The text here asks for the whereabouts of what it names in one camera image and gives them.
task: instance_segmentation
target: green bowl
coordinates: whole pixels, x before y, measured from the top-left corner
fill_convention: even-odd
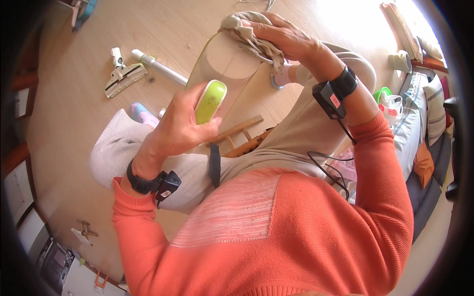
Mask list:
[[[379,103],[379,99],[380,99],[380,94],[382,93],[382,91],[387,95],[387,96],[391,96],[392,95],[392,92],[390,91],[390,89],[388,87],[382,87],[380,90],[374,92],[374,94],[372,95],[375,99],[375,101],[377,102],[377,104]]]

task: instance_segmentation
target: pillow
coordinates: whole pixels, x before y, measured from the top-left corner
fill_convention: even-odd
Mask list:
[[[441,78],[439,81],[441,81],[441,87],[443,88],[443,93],[444,93],[444,98],[445,101],[450,98],[449,96],[449,85],[447,83],[447,77]],[[452,124],[451,122],[451,116],[449,116],[448,113],[446,113],[446,128],[450,127]]]
[[[444,93],[438,75],[423,87],[428,106],[428,145],[433,145],[446,129]]]
[[[420,36],[417,36],[417,38],[419,44],[421,45],[421,48],[426,51],[429,56],[434,57],[435,59],[440,61],[443,59],[443,53],[441,52],[441,47],[439,46],[439,44],[431,43]]]
[[[433,175],[435,170],[435,163],[431,157],[431,153],[426,147],[426,143],[423,142],[418,151],[416,152],[415,159],[413,160],[413,171],[418,175],[421,188],[425,188],[429,182],[429,179]]]
[[[401,43],[408,52],[410,59],[423,63],[423,53],[419,41],[412,29],[408,26],[407,21],[398,7],[395,3],[382,3],[382,7],[392,23],[395,33],[401,39]]]
[[[413,160],[426,134],[427,111],[422,86],[427,84],[428,78],[425,74],[413,73],[410,88],[402,94],[405,102],[402,118],[393,127],[395,151],[405,181],[411,174]]]

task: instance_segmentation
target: beige pants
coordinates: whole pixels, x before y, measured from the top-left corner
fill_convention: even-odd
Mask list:
[[[359,77],[370,92],[375,88],[375,71],[363,57],[347,49],[328,45]],[[263,167],[296,170],[308,176],[324,178],[324,173],[308,158],[307,151],[332,155],[346,134],[336,120],[331,120],[312,96],[317,81],[304,67],[297,69],[298,83],[304,86],[288,116],[278,124],[254,151],[238,158],[221,157],[220,182],[225,183],[244,172]],[[90,160],[94,179],[112,188],[112,178],[123,176],[150,129],[133,121],[119,110],[95,144]],[[325,158],[315,158],[323,164]],[[162,169],[173,170],[181,178],[181,186],[160,203],[160,208],[190,213],[213,192],[209,178],[209,157],[182,154],[167,158]]]

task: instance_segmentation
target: hand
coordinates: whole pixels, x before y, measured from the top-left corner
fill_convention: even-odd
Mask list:
[[[319,42],[295,27],[291,22],[280,15],[271,12],[262,12],[273,24],[272,26],[242,20],[245,27],[252,27],[254,34],[276,45],[285,58],[303,63],[310,54],[318,50]]]
[[[201,93],[207,82],[190,90],[177,92],[154,131],[149,133],[135,156],[132,170],[144,179],[154,179],[168,156],[183,154],[216,137],[222,118],[197,125],[194,116]]]

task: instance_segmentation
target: person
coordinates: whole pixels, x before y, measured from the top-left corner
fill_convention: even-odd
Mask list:
[[[220,187],[214,189],[208,177],[207,155],[183,154],[215,137],[222,121],[195,124],[193,110],[206,83],[175,94],[155,128],[119,112],[94,147],[91,171],[104,186],[113,184],[112,219],[133,295],[386,295],[397,284],[411,247],[413,214],[393,134],[371,95],[373,68],[279,15],[265,16],[273,26],[245,25],[301,63],[275,82],[298,82],[304,89],[256,150],[221,159]],[[342,101],[343,122],[356,141],[355,205],[306,156],[309,150],[331,155],[346,137],[311,94],[313,85],[334,80],[346,65],[359,79]],[[172,241],[154,222],[154,195],[132,189],[125,173],[130,161],[143,179],[162,170],[181,178],[159,204],[190,213]]]

